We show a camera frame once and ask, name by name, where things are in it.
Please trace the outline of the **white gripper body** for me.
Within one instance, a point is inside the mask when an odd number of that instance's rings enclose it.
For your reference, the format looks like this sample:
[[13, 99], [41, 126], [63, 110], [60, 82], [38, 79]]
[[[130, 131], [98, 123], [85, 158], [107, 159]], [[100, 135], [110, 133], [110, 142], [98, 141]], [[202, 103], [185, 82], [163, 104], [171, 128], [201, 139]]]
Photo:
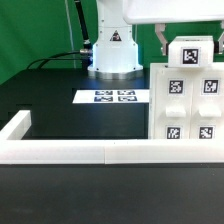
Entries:
[[224, 0], [123, 0], [129, 24], [224, 20]]

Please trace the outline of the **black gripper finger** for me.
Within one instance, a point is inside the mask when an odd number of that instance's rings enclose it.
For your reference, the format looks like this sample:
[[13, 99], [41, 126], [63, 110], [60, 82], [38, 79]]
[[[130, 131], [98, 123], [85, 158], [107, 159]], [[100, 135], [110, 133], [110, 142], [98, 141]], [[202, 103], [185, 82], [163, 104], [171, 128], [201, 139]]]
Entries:
[[169, 45], [166, 37], [164, 36], [165, 29], [166, 29], [165, 24], [155, 25], [155, 34], [161, 43], [161, 52], [163, 55], [166, 55], [168, 53], [168, 45]]
[[217, 41], [214, 42], [214, 53], [222, 54], [224, 52], [224, 20], [221, 21], [222, 34]]

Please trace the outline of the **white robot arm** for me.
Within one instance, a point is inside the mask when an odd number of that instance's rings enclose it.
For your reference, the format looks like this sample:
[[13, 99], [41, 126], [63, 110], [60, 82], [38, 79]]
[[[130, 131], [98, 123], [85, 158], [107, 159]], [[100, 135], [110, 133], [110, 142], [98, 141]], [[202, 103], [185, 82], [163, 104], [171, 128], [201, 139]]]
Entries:
[[90, 76], [103, 79], [126, 79], [143, 69], [132, 37], [133, 24], [154, 24], [166, 55], [166, 24], [224, 20], [224, 0], [96, 0], [96, 4], [98, 39], [88, 70]]

